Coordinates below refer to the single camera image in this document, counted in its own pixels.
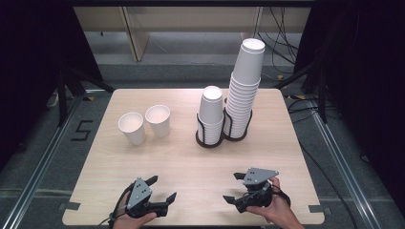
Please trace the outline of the person's right hand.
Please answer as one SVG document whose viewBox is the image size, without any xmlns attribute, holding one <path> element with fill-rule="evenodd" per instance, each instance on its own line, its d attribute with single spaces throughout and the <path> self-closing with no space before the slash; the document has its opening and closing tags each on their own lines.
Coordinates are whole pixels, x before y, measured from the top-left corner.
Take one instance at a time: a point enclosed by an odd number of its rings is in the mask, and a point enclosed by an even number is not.
<svg viewBox="0 0 405 229">
<path fill-rule="evenodd" d="M 287 200 L 280 196 L 280 180 L 277 177 L 272 177 L 270 182 L 273 189 L 271 203 L 267 207 L 248 206 L 247 212 L 261 216 L 268 223 L 273 223 L 281 229 L 305 229 L 291 210 Z"/>
</svg>

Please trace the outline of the short stack of white cups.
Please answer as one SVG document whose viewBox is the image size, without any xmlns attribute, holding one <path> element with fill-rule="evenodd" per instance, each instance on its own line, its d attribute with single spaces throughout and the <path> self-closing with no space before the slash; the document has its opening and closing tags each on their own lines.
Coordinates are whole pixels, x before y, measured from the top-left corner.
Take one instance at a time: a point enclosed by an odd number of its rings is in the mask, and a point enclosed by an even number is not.
<svg viewBox="0 0 405 229">
<path fill-rule="evenodd" d="M 217 86 L 207 86 L 202 92 L 197 114 L 197 138 L 202 145 L 212 146 L 221 139 L 224 123 L 223 93 Z"/>
</svg>

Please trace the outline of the white paper cup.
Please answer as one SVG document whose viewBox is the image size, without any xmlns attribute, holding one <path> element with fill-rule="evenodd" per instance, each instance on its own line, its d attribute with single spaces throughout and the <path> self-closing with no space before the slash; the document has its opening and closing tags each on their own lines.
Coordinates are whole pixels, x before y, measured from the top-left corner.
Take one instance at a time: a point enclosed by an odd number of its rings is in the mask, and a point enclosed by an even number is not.
<svg viewBox="0 0 405 229">
<path fill-rule="evenodd" d="M 124 114 L 117 125 L 131 144 L 138 146 L 145 141 L 144 119 L 141 114 L 135 112 Z"/>
<path fill-rule="evenodd" d="M 166 137 L 170 134 L 170 109 L 165 105 L 154 105 L 146 114 L 146 121 L 157 137 Z"/>
</svg>

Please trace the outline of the grey tape strip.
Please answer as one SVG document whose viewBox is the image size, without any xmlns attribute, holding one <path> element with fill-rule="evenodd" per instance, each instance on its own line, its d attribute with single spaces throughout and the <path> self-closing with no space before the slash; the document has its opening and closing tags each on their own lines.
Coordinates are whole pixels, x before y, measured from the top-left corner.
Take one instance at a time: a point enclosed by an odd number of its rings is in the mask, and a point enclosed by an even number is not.
<svg viewBox="0 0 405 229">
<path fill-rule="evenodd" d="M 77 211 L 79 208 L 80 204 L 77 202 L 64 202 L 61 203 L 58 207 L 59 210 L 75 210 Z"/>
<path fill-rule="evenodd" d="M 325 215 L 330 215 L 330 208 L 323 207 L 322 205 L 309 205 L 309 211 L 311 213 L 324 213 Z"/>
</svg>

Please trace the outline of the tall stack of white cups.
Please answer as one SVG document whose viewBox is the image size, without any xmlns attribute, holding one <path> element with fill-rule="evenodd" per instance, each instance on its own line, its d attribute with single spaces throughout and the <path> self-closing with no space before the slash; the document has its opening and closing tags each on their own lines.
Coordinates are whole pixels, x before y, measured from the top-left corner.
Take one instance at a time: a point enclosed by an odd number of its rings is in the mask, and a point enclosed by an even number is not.
<svg viewBox="0 0 405 229">
<path fill-rule="evenodd" d="M 247 38 L 241 44 L 224 108 L 224 135 L 228 138 L 245 136 L 261 81 L 264 54 L 265 44 L 261 40 Z"/>
</svg>

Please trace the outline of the aluminium floor rail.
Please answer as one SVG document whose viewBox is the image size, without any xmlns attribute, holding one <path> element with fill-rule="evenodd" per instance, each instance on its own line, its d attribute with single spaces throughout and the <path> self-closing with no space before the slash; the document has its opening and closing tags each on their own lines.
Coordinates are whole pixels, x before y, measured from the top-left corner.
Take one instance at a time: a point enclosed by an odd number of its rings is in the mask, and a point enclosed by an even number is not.
<svg viewBox="0 0 405 229">
<path fill-rule="evenodd" d="M 329 125 L 324 122 L 320 114 L 320 109 L 316 109 L 313 112 L 313 119 L 322 137 L 324 138 L 324 141 L 326 142 L 333 161 L 335 162 L 337 169 L 348 188 L 360 217 L 363 219 L 367 229 L 381 229 L 381 224 L 375 215 L 375 211 L 359 186 L 359 183 L 355 178 L 347 160 L 344 158 L 344 155 L 337 144 Z"/>
<path fill-rule="evenodd" d="M 55 152 L 61 143 L 62 137 L 65 135 L 73 115 L 75 114 L 75 111 L 77 110 L 77 107 L 82 99 L 82 95 L 75 96 L 72 99 L 71 106 L 68 109 L 65 119 L 56 126 L 47 148 L 42 153 L 41 158 L 37 161 L 26 185 L 20 191 L 17 191 L 18 199 L 9 211 L 5 221 L 0 224 L 0 229 L 18 228 L 32 202 L 37 188 L 42 182 L 43 177 L 53 161 Z"/>
</svg>

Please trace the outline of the dark curtain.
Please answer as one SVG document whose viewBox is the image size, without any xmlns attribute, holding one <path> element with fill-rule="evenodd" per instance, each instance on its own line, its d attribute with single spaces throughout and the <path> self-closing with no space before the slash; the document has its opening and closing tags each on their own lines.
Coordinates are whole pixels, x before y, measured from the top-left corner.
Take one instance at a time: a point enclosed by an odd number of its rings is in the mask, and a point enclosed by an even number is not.
<svg viewBox="0 0 405 229">
<path fill-rule="evenodd" d="M 405 217 L 405 0 L 314 0 L 294 70 L 330 37 L 330 94 Z"/>
<path fill-rule="evenodd" d="M 42 113 L 64 68 L 102 79 L 74 8 L 62 0 L 0 0 L 0 169 Z"/>
</svg>

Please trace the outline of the beige wooden furniture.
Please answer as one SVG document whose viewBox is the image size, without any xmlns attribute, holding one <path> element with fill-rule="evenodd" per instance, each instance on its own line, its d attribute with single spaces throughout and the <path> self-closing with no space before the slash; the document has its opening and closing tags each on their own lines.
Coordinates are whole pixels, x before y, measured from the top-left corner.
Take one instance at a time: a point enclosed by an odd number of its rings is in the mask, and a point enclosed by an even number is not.
<svg viewBox="0 0 405 229">
<path fill-rule="evenodd" d="M 287 7 L 75 7 L 84 31 L 124 31 L 133 59 L 139 62 L 152 31 L 301 33 L 308 8 Z"/>
</svg>

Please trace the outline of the black wire cup holder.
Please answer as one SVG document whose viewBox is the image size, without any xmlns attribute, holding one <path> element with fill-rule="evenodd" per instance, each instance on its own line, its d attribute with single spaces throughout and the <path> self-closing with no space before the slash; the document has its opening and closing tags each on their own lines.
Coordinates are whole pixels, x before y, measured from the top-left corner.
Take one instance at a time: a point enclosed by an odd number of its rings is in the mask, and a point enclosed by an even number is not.
<svg viewBox="0 0 405 229">
<path fill-rule="evenodd" d="M 228 141 L 241 141 L 247 135 L 247 130 L 252 119 L 252 109 L 239 109 L 232 101 L 223 104 L 224 123 L 220 141 L 212 146 L 202 145 L 196 132 L 196 141 L 204 148 L 215 148 L 219 146 L 224 139 Z"/>
</svg>

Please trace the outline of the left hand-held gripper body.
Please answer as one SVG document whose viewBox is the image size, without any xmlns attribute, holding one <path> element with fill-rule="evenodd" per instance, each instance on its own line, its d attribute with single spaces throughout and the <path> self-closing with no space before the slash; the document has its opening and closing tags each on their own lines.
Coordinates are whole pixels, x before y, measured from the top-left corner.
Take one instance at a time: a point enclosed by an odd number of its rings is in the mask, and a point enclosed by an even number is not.
<svg viewBox="0 0 405 229">
<path fill-rule="evenodd" d="M 135 180 L 126 202 L 125 212 L 134 219 L 141 218 L 149 213 L 156 213 L 158 218 L 165 217 L 167 215 L 166 202 L 150 202 L 149 199 L 153 191 L 145 181 L 141 177 Z"/>
</svg>

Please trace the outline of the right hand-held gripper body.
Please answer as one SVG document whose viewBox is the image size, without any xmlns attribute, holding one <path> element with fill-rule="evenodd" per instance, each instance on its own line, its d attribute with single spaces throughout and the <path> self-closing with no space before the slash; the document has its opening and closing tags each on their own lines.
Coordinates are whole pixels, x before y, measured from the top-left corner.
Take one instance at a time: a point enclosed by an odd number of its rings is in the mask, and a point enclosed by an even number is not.
<svg viewBox="0 0 405 229">
<path fill-rule="evenodd" d="M 246 192 L 237 199 L 237 210 L 243 213 L 248 206 L 267 207 L 273 194 L 269 179 L 278 176 L 279 172 L 251 167 L 243 174 L 245 178 L 241 181 Z"/>
</svg>

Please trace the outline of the black metal stand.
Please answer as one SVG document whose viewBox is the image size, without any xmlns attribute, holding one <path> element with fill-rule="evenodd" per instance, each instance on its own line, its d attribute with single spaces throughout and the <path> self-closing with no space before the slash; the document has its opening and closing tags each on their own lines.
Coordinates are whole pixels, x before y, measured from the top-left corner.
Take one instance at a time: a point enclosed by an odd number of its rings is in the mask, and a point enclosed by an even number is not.
<svg viewBox="0 0 405 229">
<path fill-rule="evenodd" d="M 320 49 L 310 64 L 275 85 L 276 89 L 282 89 L 300 77 L 305 76 L 306 80 L 303 83 L 302 90 L 305 94 L 311 94 L 314 90 L 317 90 L 318 115 L 324 123 L 328 122 L 326 118 L 326 77 L 324 74 L 326 56 L 327 51 L 324 48 Z"/>
<path fill-rule="evenodd" d="M 59 108 L 59 126 L 62 126 L 68 119 L 66 89 L 69 89 L 75 97 L 83 96 L 85 94 L 85 89 L 82 86 L 82 81 L 87 81 L 108 93 L 112 93 L 115 90 L 115 88 L 113 88 L 112 86 L 104 83 L 103 79 L 97 79 L 79 69 L 68 66 L 61 67 L 56 80 Z"/>
</svg>

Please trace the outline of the person's left hand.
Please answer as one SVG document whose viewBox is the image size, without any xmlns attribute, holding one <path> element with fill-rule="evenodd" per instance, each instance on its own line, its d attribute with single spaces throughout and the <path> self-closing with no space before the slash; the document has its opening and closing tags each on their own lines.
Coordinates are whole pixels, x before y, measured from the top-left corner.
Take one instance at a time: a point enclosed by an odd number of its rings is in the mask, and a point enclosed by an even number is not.
<svg viewBox="0 0 405 229">
<path fill-rule="evenodd" d="M 120 197 L 119 203 L 113 211 L 113 217 L 116 219 L 113 223 L 112 229 L 140 229 L 144 224 L 150 222 L 157 217 L 156 213 L 149 213 L 141 218 L 134 219 L 125 213 L 125 203 L 129 193 L 126 192 Z"/>
</svg>

